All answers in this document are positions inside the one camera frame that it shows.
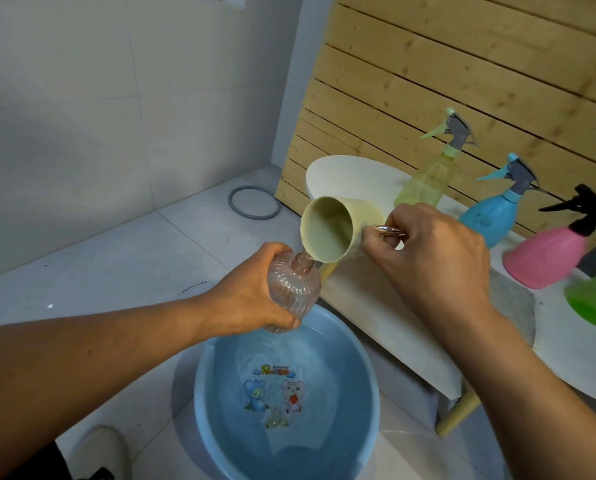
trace green spray bottle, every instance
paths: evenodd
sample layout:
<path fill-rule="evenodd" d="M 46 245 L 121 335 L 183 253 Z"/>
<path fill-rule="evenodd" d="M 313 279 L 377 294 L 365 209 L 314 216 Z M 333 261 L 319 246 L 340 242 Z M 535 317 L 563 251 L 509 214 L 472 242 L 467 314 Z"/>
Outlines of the green spray bottle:
<path fill-rule="evenodd" d="M 437 134 L 450 134 L 453 139 L 446 144 L 444 150 L 428 167 L 418 170 L 418 173 L 409 180 L 400 191 L 394 206 L 401 203 L 414 204 L 417 202 L 428 203 L 435 207 L 447 189 L 449 181 L 455 173 L 455 157 L 460 153 L 465 144 L 476 143 L 469 124 L 455 112 L 453 108 L 446 109 L 447 119 L 435 130 L 423 134 L 421 138 L 430 138 Z"/>

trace wooden table leg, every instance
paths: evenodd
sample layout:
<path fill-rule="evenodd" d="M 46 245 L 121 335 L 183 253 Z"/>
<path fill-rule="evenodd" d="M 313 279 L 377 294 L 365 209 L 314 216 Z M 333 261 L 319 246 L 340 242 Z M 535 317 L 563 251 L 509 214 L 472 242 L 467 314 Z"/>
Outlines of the wooden table leg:
<path fill-rule="evenodd" d="M 435 425 L 435 432 L 440 436 L 446 436 L 454 430 L 462 421 L 467 419 L 480 405 L 480 398 L 473 389 L 468 389 L 467 392 L 460 398 L 454 407 L 451 408 L 446 418 Z"/>
<path fill-rule="evenodd" d="M 326 264 L 323 264 L 322 266 L 320 266 L 320 269 L 318 269 L 318 273 L 320 274 L 320 282 L 324 283 L 325 280 L 329 277 L 329 274 L 331 274 L 335 267 L 337 266 L 338 261 L 336 262 L 329 262 Z"/>

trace white shoe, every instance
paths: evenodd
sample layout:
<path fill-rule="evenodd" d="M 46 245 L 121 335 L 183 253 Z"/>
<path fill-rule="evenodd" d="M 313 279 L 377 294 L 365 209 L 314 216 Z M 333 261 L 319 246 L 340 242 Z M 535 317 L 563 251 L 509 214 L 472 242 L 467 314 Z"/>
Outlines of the white shoe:
<path fill-rule="evenodd" d="M 120 432 L 110 426 L 96 426 L 78 440 L 67 457 L 67 466 L 74 480 L 90 479 L 106 468 L 114 480 L 131 480 L 132 459 Z M 106 479 L 104 470 L 97 478 Z"/>

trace metal handle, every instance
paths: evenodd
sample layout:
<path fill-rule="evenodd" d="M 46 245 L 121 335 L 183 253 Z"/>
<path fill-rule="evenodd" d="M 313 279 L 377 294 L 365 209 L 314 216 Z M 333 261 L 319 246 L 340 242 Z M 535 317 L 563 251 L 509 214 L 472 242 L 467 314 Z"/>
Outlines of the metal handle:
<path fill-rule="evenodd" d="M 374 226 L 373 227 L 376 231 L 380 232 L 382 235 L 394 235 L 399 237 L 408 236 L 406 232 L 398 227 L 390 227 L 390 226 Z"/>

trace blue plastic basin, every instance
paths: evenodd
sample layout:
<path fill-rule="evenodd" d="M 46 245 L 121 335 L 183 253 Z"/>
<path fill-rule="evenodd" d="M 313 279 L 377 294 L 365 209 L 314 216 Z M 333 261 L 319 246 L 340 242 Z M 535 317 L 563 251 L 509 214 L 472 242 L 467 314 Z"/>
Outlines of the blue plastic basin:
<path fill-rule="evenodd" d="M 356 478 L 380 419 L 364 348 L 318 305 L 298 330 L 210 340 L 194 406 L 207 451 L 234 480 Z"/>

